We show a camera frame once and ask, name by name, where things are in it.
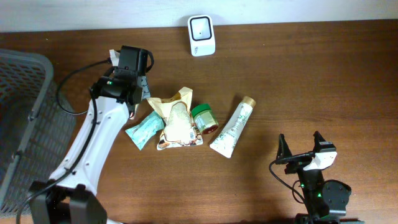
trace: food wrapper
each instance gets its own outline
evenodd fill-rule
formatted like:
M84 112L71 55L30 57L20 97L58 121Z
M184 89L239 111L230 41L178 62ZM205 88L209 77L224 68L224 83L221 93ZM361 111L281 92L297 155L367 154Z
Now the food wrapper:
M158 130L164 129L162 118L153 111L140 124L126 130L127 135L134 144L141 150L147 141L156 134Z
M190 112L192 102L190 88L183 87L169 99L148 98L147 100L166 123L160 134L157 150L203 144L202 136Z

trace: white tube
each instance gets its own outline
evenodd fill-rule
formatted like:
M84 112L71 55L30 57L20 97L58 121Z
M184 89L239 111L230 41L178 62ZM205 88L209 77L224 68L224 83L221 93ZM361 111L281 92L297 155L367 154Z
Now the white tube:
M231 158L236 142L255 105L254 99L245 96L220 135L210 144L210 147L221 155Z

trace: small jar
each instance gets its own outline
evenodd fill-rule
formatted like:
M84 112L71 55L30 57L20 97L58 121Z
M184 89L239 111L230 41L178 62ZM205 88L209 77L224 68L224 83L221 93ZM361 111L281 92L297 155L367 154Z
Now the small jar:
M212 133L218 128L218 122L209 104L202 104L192 110L193 120L202 134Z

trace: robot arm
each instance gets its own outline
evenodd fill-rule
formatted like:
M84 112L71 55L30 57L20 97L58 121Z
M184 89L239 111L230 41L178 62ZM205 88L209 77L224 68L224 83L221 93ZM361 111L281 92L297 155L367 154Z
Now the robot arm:
M337 180L323 179L322 170L332 165L337 155L336 147L318 131L314 133L314 142L312 151L293 156L284 135L279 135L279 148L274 162L277 165L286 164L286 174L298 174L303 191L303 197L300 196L308 212L308 215L298 214L295 223L363 223L340 221L340 217L346 215L351 187Z
M118 132L129 119L126 103L118 103L114 98L100 96L96 99L96 104L98 108L97 124L87 150L72 175L57 184L57 186L69 189L75 189L77 185L81 184L93 195L97 194L98 179L111 146ZM59 167L51 174L50 180L60 178L76 161L90 131L93 113L93 102L91 101L83 126L68 154Z
M148 55L152 63L147 68ZM48 183L34 182L30 186L29 193L38 195L29 202L35 224L116 223L107 218L105 209L95 197L98 180L118 132L134 115L143 97L149 96L145 73L153 63L150 52L122 46L118 66L112 68L114 76L110 77L111 72L107 71L91 87L92 99L83 126L68 154L49 178L49 183L57 184L46 192L43 189ZM97 111L95 124L93 100Z

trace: teal packet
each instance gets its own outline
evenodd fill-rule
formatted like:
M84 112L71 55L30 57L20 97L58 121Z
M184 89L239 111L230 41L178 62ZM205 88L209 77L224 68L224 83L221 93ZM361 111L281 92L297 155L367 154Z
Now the teal packet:
M153 111L140 124L126 130L126 133L141 150L147 141L156 134L157 131L164 129L163 119Z

